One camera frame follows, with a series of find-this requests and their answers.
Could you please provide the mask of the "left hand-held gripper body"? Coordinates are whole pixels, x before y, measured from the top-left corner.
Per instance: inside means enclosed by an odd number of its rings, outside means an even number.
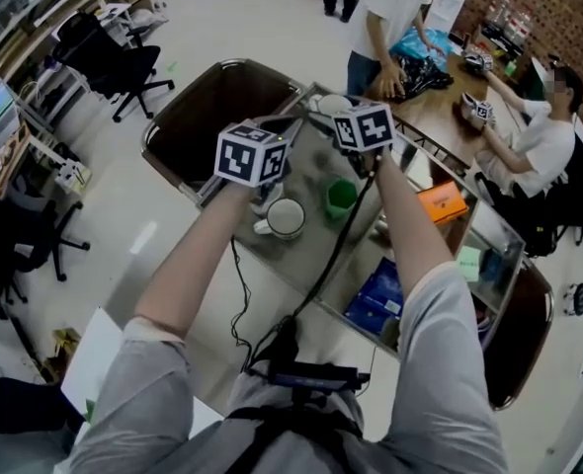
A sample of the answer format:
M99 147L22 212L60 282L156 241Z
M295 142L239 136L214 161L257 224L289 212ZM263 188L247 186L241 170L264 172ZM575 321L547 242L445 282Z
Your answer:
M281 134L259 128L255 121L229 126L217 138L214 174L253 189L256 199L264 201L291 173Z

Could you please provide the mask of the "white mug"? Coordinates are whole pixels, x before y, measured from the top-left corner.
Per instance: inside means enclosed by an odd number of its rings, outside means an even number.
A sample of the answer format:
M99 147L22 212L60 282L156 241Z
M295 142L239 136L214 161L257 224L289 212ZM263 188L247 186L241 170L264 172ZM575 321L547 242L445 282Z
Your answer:
M280 198L270 205L265 217L253 225L253 232L291 240L300 235L304 225L305 211L302 205L291 198Z

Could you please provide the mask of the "green cup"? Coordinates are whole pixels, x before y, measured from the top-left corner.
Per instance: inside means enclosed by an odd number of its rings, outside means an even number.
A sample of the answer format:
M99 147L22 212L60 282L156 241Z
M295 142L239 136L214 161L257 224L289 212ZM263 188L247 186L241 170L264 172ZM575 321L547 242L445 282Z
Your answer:
M337 220L347 215L354 207L358 198L356 185L344 178L333 181L326 189L326 215Z

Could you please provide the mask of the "wooden trolley cart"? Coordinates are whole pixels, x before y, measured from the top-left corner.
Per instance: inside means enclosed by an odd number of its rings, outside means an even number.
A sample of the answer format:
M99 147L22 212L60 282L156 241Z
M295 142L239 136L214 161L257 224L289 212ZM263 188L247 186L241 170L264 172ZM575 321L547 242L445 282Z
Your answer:
M203 206L222 184L213 165L223 130L258 117L302 118L290 158L291 173L284 180L285 196L305 211L300 235L291 240L257 235L253 225L258 217L248 213L236 239L297 292L312 294L336 318L394 353L395 319L387 320L377 336L344 315L380 260L389 259L391 253L379 224L376 189L366 189L331 140L307 120L310 97L323 93L320 85L302 87L250 59L217 62L154 117L143 136L142 154L172 186ZM402 133L394 159L416 191L446 181L457 184L468 212L439 227L456 258L463 245L480 249L481 256L489 248L503 256L496 282L479 279L467 284L484 351L489 399L493 407L504 409L520 395L541 353L552 316L550 286L526 256L523 238L431 152ZM355 216L333 220L325 212L326 189L340 178L352 181L364 192L364 199Z

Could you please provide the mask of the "person's left forearm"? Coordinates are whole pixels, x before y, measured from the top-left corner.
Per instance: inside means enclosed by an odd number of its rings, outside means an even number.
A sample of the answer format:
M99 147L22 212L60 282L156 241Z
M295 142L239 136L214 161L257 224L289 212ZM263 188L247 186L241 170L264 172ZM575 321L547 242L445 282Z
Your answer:
M186 337L253 194L235 183L217 194L156 270L136 304L135 317Z

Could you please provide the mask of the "person's right forearm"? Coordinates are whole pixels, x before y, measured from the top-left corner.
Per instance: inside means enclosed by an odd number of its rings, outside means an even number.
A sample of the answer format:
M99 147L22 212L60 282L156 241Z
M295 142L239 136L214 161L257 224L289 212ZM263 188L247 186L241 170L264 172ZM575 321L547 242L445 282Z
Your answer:
M454 260L448 245L427 214L407 178L383 148L375 158L375 184L404 298L437 266Z

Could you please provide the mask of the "black plastic bag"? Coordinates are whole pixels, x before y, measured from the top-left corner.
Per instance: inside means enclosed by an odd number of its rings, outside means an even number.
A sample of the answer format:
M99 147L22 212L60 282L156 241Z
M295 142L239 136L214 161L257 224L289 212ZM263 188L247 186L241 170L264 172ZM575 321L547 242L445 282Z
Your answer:
M402 71L403 93L396 95L399 100L414 99L427 90L444 90L454 83L454 77L442 71L431 57L404 55L395 60Z

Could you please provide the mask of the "blue plastic bag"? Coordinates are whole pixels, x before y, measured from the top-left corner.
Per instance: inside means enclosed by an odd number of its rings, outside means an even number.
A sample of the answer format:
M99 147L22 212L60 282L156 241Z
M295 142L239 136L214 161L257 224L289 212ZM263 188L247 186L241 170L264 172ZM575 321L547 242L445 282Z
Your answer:
M417 58L425 58L427 56L440 57L447 55L451 51L450 40L447 32L437 29L425 29L426 39L434 46L437 46L441 51L440 54L434 48L429 48L425 45L415 28L409 29L402 39L395 43L390 53L392 55L409 55Z

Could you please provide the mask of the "clear water jug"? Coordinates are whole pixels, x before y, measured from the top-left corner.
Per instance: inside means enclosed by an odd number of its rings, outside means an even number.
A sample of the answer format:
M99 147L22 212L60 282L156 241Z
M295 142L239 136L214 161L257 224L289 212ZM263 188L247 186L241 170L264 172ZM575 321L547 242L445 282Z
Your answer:
M504 28L508 21L510 0L492 0L486 15L485 22L491 26Z
M509 27L515 34L527 36L533 29L532 10L525 5L517 7L510 18Z

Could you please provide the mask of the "blue packet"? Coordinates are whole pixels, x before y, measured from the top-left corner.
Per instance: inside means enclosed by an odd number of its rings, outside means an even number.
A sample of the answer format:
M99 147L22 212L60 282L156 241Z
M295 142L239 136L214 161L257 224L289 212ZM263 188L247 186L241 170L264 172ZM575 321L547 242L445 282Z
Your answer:
M387 320L401 318L403 305L404 296L396 265L383 257L344 315L354 325L378 336Z

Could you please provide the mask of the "white patterned box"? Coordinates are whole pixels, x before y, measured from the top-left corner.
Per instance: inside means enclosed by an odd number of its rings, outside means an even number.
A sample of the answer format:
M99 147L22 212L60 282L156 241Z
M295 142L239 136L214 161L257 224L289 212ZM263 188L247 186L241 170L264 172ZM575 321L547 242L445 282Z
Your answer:
M92 172L82 163L66 159L58 169L55 182L67 193L81 196L92 178Z

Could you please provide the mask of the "small blue item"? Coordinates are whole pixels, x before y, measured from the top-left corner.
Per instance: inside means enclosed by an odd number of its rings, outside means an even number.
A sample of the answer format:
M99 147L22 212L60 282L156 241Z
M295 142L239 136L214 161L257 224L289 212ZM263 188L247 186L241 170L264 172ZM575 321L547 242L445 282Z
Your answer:
M486 249L480 259L479 279L483 282L496 282L502 268L503 256L492 248Z

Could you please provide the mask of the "cluttered work desk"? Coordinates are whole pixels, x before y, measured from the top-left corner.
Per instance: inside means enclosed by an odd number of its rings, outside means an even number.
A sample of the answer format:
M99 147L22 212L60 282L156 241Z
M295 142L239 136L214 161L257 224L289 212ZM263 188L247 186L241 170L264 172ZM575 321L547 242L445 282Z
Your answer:
M8 193L13 178L19 172L22 163L31 151L37 151L41 158L53 161L57 172L66 159L80 162L55 152L51 147L33 136L27 125L22 123L19 129L0 147L0 198L3 198Z

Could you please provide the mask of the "person's grey shirt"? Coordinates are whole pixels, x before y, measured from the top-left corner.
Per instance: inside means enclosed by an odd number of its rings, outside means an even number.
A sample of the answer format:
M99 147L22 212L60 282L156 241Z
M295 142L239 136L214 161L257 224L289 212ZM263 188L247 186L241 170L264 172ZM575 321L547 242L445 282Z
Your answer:
M254 421L198 434L185 343L144 319L126 325L70 474L226 474L253 442ZM458 268L429 271L408 297L385 437L345 434L344 457L284 433L239 474L507 474L490 407L474 307Z

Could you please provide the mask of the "yellow white bag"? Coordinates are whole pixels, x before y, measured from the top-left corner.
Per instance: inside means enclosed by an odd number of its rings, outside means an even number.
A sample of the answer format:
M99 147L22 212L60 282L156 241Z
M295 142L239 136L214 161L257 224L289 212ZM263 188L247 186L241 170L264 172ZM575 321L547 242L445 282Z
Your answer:
M80 343L81 336L73 328L61 328L52 331L54 339L54 353L50 356L44 366L48 369L55 382L61 382L65 376L76 349Z

